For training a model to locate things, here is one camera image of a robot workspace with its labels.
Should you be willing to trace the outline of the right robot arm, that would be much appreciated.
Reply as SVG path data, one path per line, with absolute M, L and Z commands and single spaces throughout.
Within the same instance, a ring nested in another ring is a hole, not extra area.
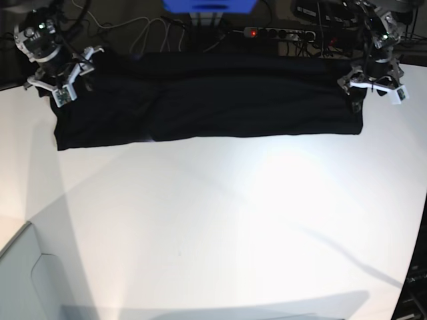
M 47 92 L 58 108 L 77 100 L 75 81 L 95 71 L 93 56 L 104 52 L 101 46 L 89 46 L 78 52 L 71 44 L 90 3 L 85 2 L 73 24 L 64 30 L 61 24 L 68 19 L 63 1 L 31 1 L 22 6 L 27 16 L 14 28 L 16 48 L 38 66 L 28 76 L 24 88 L 36 87 Z

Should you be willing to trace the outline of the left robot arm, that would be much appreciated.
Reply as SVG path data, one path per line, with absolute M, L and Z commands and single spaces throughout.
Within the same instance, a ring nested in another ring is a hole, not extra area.
M 337 80 L 349 97 L 352 111 L 362 109 L 366 91 L 387 96 L 393 105 L 409 100 L 401 78 L 404 75 L 394 47 L 404 36 L 403 14 L 423 6 L 423 1 L 343 1 L 362 22 L 363 57 L 352 63 L 351 71 Z

